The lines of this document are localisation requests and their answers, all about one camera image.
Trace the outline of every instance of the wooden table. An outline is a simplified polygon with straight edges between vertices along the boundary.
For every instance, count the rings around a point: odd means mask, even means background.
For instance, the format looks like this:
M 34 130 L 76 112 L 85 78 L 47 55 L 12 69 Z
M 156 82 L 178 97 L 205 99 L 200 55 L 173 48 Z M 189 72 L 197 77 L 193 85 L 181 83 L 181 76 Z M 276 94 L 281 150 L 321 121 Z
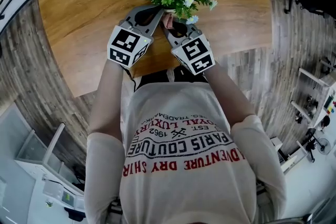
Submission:
M 97 89 L 107 57 L 107 42 L 119 20 L 144 0 L 39 0 L 45 30 L 59 68 L 75 97 Z M 215 58 L 223 54 L 271 46 L 269 0 L 218 0 L 211 12 L 197 13 L 199 29 Z M 179 63 L 160 28 L 154 44 L 131 72 L 134 77 Z

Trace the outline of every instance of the flower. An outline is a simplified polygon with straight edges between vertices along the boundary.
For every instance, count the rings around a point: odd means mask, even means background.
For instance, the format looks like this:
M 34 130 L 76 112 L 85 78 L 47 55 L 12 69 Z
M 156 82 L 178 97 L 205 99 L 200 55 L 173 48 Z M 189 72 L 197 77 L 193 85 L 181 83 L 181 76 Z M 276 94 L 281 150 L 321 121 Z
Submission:
M 193 2 L 194 0 L 185 0 L 184 5 L 186 5 L 187 7 L 190 7 Z
M 211 3 L 210 3 L 210 10 L 212 10 L 214 7 L 216 7 L 218 4 L 218 1 L 217 0 L 211 0 Z
M 196 24 L 198 22 L 198 16 L 194 15 L 194 16 L 191 16 L 186 24 L 190 25 L 190 24 Z

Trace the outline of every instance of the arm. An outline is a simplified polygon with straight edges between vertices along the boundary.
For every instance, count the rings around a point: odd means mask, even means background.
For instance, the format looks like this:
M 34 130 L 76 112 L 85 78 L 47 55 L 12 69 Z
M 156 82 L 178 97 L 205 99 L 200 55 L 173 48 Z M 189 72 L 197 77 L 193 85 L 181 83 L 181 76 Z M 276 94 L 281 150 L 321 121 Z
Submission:
M 119 195 L 125 151 L 120 131 L 123 70 L 107 60 L 94 101 L 86 158 L 85 213 L 89 224 L 104 224 Z
M 205 70 L 204 75 L 224 111 L 230 127 L 242 122 L 247 116 L 255 115 L 251 103 L 218 63 Z
M 122 142 L 120 131 L 120 103 L 123 69 L 107 60 L 89 120 L 89 133 L 112 135 Z
M 244 94 L 217 63 L 205 70 L 205 77 L 231 126 L 231 136 L 244 154 L 256 178 L 264 183 L 270 210 L 259 208 L 259 218 L 274 220 L 282 216 L 286 204 L 285 176 L 275 148 L 265 134 L 260 119 Z

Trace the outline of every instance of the wall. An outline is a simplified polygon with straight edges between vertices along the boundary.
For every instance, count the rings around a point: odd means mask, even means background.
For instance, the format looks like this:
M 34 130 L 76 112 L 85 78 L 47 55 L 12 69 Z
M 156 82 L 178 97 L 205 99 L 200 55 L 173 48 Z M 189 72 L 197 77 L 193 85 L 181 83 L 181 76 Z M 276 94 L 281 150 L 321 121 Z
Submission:
M 313 151 L 315 162 L 304 158 L 286 174 L 287 205 L 284 217 L 297 217 L 314 212 L 336 184 L 336 115 L 331 116 L 331 124 L 324 134 L 316 131 L 316 137 L 324 137 L 331 143 L 332 150 L 327 156 Z
M 14 158 L 30 132 L 11 106 L 0 117 L 0 177 L 7 182 L 0 220 L 4 224 L 26 224 L 35 180 L 29 176 Z

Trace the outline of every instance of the wooden floor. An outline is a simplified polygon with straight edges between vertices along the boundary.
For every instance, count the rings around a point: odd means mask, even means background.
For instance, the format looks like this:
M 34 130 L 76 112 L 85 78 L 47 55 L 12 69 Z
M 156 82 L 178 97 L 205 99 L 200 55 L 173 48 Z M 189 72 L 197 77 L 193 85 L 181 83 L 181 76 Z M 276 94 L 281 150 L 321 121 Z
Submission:
M 311 14 L 294 4 L 292 13 L 283 8 L 287 0 L 271 0 L 272 49 L 253 49 L 220 59 L 228 74 L 255 105 L 265 131 L 283 141 L 290 153 L 302 141 L 307 123 L 294 121 L 292 99 L 303 103 L 312 82 L 298 79 L 304 67 L 320 76 L 320 58 L 328 56 L 336 44 L 332 18 Z M 69 166 L 85 164 L 88 116 L 94 93 L 74 98 L 62 78 L 51 53 L 42 25 L 38 1 L 31 0 L 15 16 L 0 36 L 0 108 L 14 101 L 37 135 L 48 143 L 60 122 L 65 132 L 56 146 L 57 156 Z M 123 85 L 125 114 L 132 83 Z

